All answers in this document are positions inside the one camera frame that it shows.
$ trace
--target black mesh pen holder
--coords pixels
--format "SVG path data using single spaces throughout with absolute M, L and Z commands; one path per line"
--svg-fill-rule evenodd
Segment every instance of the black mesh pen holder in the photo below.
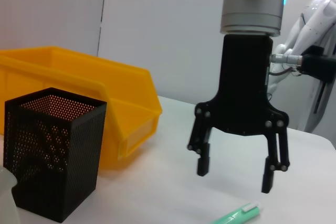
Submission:
M 18 207 L 63 222 L 96 188 L 106 102 L 49 88 L 5 103 Z

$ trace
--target table surface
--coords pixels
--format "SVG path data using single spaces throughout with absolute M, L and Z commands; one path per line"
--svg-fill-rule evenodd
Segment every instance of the table surface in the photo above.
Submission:
M 263 136 L 213 129 L 210 172 L 199 177 L 198 155 L 186 149 L 194 105 L 160 101 L 157 133 L 141 155 L 125 170 L 100 173 L 96 191 L 64 224 L 207 224 L 255 200 L 264 210 L 251 224 L 335 223 L 336 151 L 328 140 L 289 129 L 291 166 L 276 172 L 273 189 L 262 194 Z M 22 224 L 55 223 L 22 209 L 19 214 Z

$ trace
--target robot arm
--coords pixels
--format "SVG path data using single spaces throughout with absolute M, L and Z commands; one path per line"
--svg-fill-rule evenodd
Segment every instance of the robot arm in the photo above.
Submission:
M 295 45 L 295 42 L 296 42 L 302 28 L 304 27 L 304 24 L 305 23 L 303 21 L 303 18 L 300 17 L 295 22 L 293 28 L 291 29 L 285 44 L 278 45 L 277 48 L 275 49 L 274 53 L 275 54 L 285 54 L 285 55 L 291 54 L 291 48 L 293 48 L 293 46 Z M 269 71 L 271 73 L 277 74 L 277 73 L 285 72 L 285 70 L 287 70 L 288 68 L 291 68 L 291 67 L 285 66 L 283 64 L 271 63 L 271 65 L 269 67 Z M 274 93 L 274 91 L 276 91 L 276 89 L 278 87 L 278 83 L 280 81 L 282 81 L 283 79 L 285 79 L 290 73 L 291 73 L 291 71 L 287 71 L 283 74 L 277 74 L 277 75 L 271 75 L 270 74 L 269 78 L 268 78 L 267 94 L 272 95 Z
M 321 3 L 310 5 L 308 12 L 313 12 L 309 15 L 309 20 L 306 24 L 303 20 L 303 14 L 295 23 L 291 30 L 287 41 L 284 45 L 279 45 L 275 53 L 285 55 L 301 55 L 310 46 L 319 46 L 319 41 L 325 41 L 324 37 L 328 40 L 326 34 L 331 30 L 336 22 L 336 3 L 333 0 L 322 0 Z M 270 72 L 280 73 L 285 69 L 290 68 L 278 63 L 271 63 Z M 290 71 L 281 75 L 271 75 L 268 81 L 268 94 L 273 94 L 276 90 L 278 83 L 285 79 L 290 74 Z
M 293 48 L 302 53 L 315 39 L 323 36 L 334 22 L 331 18 L 333 4 L 327 6 L 330 8 L 321 12 L 326 20 L 317 23 L 318 20 L 313 18 L 298 34 L 302 25 L 299 22 L 284 50 L 296 41 L 300 43 Z M 218 92 L 212 100 L 196 105 L 195 123 L 187 146 L 188 150 L 200 155 L 197 167 L 200 176 L 208 173 L 208 141 L 213 127 L 231 134 L 266 137 L 268 157 L 262 181 L 263 193 L 271 190 L 274 171 L 285 172 L 290 165 L 288 115 L 275 109 L 267 100 L 267 70 L 272 48 L 270 36 L 280 34 L 282 11 L 283 0 L 224 0 L 221 32 L 228 35 L 224 37 Z M 315 33 L 313 38 L 307 35 L 310 31 Z

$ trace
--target green marker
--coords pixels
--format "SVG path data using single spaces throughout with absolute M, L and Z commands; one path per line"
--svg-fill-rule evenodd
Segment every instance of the green marker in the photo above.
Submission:
M 260 214 L 260 204 L 252 202 L 212 222 L 212 224 L 242 224 Z

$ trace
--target bolt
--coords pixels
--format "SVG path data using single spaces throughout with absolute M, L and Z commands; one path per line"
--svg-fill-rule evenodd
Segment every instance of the bolt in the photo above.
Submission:
M 279 120 L 279 121 L 277 122 L 277 126 L 278 126 L 278 127 L 283 127 L 283 126 L 284 126 L 284 122 L 283 122 L 282 120 Z
M 271 121 L 266 121 L 265 126 L 266 126 L 266 128 L 271 128 L 272 127 L 272 122 Z

